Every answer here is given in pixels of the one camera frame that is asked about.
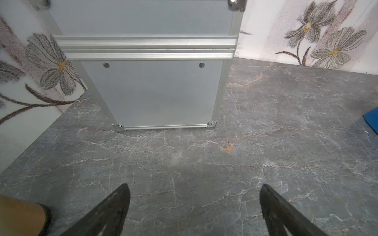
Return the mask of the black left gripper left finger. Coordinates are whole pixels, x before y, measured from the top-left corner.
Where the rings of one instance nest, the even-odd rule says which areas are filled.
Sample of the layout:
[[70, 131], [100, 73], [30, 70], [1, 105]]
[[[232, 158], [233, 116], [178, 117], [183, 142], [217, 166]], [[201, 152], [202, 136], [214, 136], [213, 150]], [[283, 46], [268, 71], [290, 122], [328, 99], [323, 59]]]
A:
[[123, 231], [130, 202], [131, 192], [124, 183], [62, 235], [119, 236]]

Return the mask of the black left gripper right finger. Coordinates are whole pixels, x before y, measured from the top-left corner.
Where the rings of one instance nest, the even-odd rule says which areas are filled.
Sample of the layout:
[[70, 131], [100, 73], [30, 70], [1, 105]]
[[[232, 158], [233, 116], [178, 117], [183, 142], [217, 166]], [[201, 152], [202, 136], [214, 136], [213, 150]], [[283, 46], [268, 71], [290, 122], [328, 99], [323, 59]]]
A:
[[259, 201], [270, 236], [286, 236], [287, 233], [293, 236], [326, 235], [270, 185], [262, 185]]

